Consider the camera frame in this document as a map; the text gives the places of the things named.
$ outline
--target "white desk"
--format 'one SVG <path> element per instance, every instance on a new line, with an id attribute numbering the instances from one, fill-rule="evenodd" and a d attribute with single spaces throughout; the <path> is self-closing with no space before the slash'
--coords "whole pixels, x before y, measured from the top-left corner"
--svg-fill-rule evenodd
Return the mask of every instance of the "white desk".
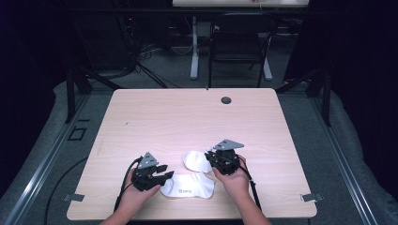
<path id="1" fill-rule="evenodd" d="M 310 0 L 173 0 L 174 7 L 181 8 L 306 8 Z M 199 54 L 197 48 L 196 18 L 192 21 L 192 63 L 191 79 L 198 76 Z M 271 70 L 266 58 L 264 64 L 266 81 L 272 81 Z"/>
<path id="2" fill-rule="evenodd" d="M 223 104 L 222 97 L 230 97 Z M 244 143 L 244 156 L 255 181 L 263 212 L 269 218 L 311 218 L 313 202 L 299 157 L 272 89 L 133 89 L 117 90 L 84 167 L 68 218 L 105 219 L 113 213 L 129 165 L 149 151 L 167 171 L 191 173 L 183 163 L 190 150 L 205 152 L 223 139 Z M 210 199 L 171 199 L 160 192 L 135 219 L 223 219 L 240 214 L 220 181 Z"/>

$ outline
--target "human hand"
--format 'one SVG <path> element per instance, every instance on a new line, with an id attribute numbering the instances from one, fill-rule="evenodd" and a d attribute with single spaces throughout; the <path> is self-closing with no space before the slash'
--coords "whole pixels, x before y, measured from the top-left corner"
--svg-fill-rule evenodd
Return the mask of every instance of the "human hand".
<path id="1" fill-rule="evenodd" d="M 127 224 L 144 203 L 161 189 L 160 185 L 154 186 L 147 191 L 140 191 L 135 188 L 131 182 L 133 172 L 134 169 L 130 170 L 126 178 L 125 190 L 116 211 L 101 224 Z"/>
<path id="2" fill-rule="evenodd" d="M 160 189 L 161 186 L 157 185 L 153 188 L 140 191 L 139 189 L 135 188 L 135 186 L 131 182 L 132 174 L 134 173 L 134 169 L 130 170 L 127 178 L 126 178 L 126 185 L 125 191 L 123 192 L 122 198 L 120 200 L 120 204 L 118 208 L 133 208 L 133 206 L 137 205 L 141 208 L 141 206 L 146 202 L 149 198 L 154 196 Z"/>
<path id="3" fill-rule="evenodd" d="M 238 157 L 240 166 L 247 170 L 246 158 L 242 156 Z M 222 175 L 217 168 L 213 167 L 213 172 L 217 179 L 222 182 L 225 191 L 233 200 L 240 196 L 249 195 L 249 177 L 242 169 L 238 168 L 232 174 Z"/>

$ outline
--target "white fabric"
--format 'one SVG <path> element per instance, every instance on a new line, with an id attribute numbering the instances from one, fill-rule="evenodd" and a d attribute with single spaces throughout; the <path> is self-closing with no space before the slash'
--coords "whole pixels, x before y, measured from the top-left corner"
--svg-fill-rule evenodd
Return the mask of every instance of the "white fabric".
<path id="1" fill-rule="evenodd" d="M 188 151 L 183 157 L 185 166 L 191 171 L 209 173 L 211 165 L 207 161 L 205 153 L 197 151 Z"/>
<path id="2" fill-rule="evenodd" d="M 161 193 L 167 197 L 187 198 L 200 197 L 208 199 L 213 195 L 214 181 L 204 173 L 174 174 L 161 187 Z"/>

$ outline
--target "gray carpet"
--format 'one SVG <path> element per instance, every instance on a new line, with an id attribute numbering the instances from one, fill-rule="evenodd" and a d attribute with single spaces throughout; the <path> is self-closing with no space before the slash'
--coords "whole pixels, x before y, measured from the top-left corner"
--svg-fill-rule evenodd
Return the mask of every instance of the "gray carpet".
<path id="1" fill-rule="evenodd" d="M 272 82 L 263 82 L 262 87 L 277 88 L 283 85 L 284 70 L 294 46 L 294 41 L 276 37 L 272 40 L 272 45 L 268 54 L 268 61 L 273 75 Z M 177 54 L 175 52 L 154 51 L 151 57 L 143 61 L 143 65 L 160 74 L 168 82 L 181 88 L 199 87 L 205 88 L 207 85 L 207 48 L 202 46 L 200 49 L 199 78 L 195 81 L 190 79 L 191 54 Z M 222 73 L 234 71 L 237 77 L 244 75 L 245 80 L 226 80 Z M 246 70 L 245 67 L 218 67 L 220 78 L 214 82 L 214 86 L 255 86 L 255 78 L 258 68 Z M 112 72 L 102 72 L 104 76 L 112 75 Z M 58 179 L 73 164 L 89 155 L 91 146 L 99 130 L 102 117 L 106 111 L 111 98 L 112 91 L 103 84 L 90 80 L 94 92 L 85 97 L 80 96 L 83 107 L 69 125 L 65 140 L 59 146 L 59 155 L 56 156 L 51 172 L 40 187 L 37 195 L 33 197 L 31 205 L 26 206 L 26 214 L 19 220 L 22 224 L 43 224 L 45 208 L 49 196 L 54 189 Z M 143 71 L 134 72 L 129 76 L 113 79 L 113 82 L 127 88 L 160 88 L 158 84 L 149 79 Z M 168 83 L 171 88 L 178 88 Z M 359 211 L 353 202 L 351 194 L 342 177 L 341 171 L 337 167 L 336 160 L 332 154 L 333 148 L 328 139 L 326 131 L 323 129 L 322 121 L 318 118 L 317 108 L 314 107 L 316 99 L 308 99 L 302 92 L 306 83 L 294 88 L 286 94 L 279 94 L 283 113 L 292 134 L 298 155 L 302 163 L 304 172 L 308 179 L 310 189 L 314 193 L 321 193 L 325 199 L 316 204 L 318 213 L 311 218 L 311 224 L 363 224 Z M 20 173 L 14 180 L 8 192 L 0 201 L 1 223 L 9 219 L 9 215 L 21 198 L 28 182 L 40 166 L 42 160 L 54 149 L 54 145 L 59 139 L 59 134 L 65 130 L 64 121 L 67 118 L 67 99 L 66 86 L 61 83 L 54 89 L 57 94 L 52 115 L 42 130 L 40 137 L 32 149 L 29 158 L 26 160 Z M 330 105 L 330 120 L 332 130 L 344 150 L 344 154 L 355 174 L 370 207 L 375 214 L 378 224 L 398 224 L 388 211 L 386 206 L 387 193 L 377 184 L 372 173 L 362 161 L 360 143 L 355 129 L 352 127 L 348 116 L 340 100 L 332 95 Z M 62 180 L 54 192 L 48 212 L 48 224 L 98 224 L 98 221 L 70 221 L 66 217 L 69 203 L 62 201 L 66 193 L 74 193 L 82 174 L 85 161 L 78 164 Z M 273 218 L 273 224 L 308 224 L 306 218 L 277 219 Z M 232 224 L 239 224 L 239 221 L 229 221 Z M 173 224 L 198 224 L 200 222 L 183 221 L 173 222 Z M 217 224 L 219 221 L 202 222 L 202 224 Z"/>

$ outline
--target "office chair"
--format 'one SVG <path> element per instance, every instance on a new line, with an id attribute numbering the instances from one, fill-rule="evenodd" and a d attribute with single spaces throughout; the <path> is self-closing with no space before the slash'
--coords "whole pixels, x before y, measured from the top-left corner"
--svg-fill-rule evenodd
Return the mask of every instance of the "office chair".
<path id="1" fill-rule="evenodd" d="M 213 63 L 260 64 L 257 81 L 257 87 L 260 87 L 268 46 L 275 30 L 276 22 L 264 13 L 231 12 L 215 19 L 210 26 L 208 87 L 211 87 Z M 265 37 L 259 37 L 259 34 L 265 34 Z"/>

